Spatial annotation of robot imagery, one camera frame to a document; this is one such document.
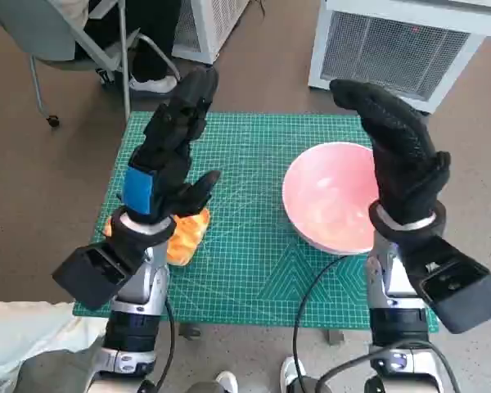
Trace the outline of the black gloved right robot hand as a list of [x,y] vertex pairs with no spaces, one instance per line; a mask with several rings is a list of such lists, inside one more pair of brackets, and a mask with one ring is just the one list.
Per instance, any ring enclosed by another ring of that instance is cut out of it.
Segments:
[[412,224],[434,213],[449,179],[451,156],[438,151],[412,106],[381,86],[334,79],[335,104],[356,111],[372,142],[379,201],[397,224]]

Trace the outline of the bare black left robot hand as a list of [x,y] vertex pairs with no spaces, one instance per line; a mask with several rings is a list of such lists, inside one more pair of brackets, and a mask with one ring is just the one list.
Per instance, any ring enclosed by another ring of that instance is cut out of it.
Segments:
[[211,198],[220,172],[211,170],[187,181],[191,143],[205,131],[206,116],[218,88],[218,71],[189,72],[144,128],[144,142],[128,162],[121,201],[131,220],[155,224],[171,215],[199,214]]

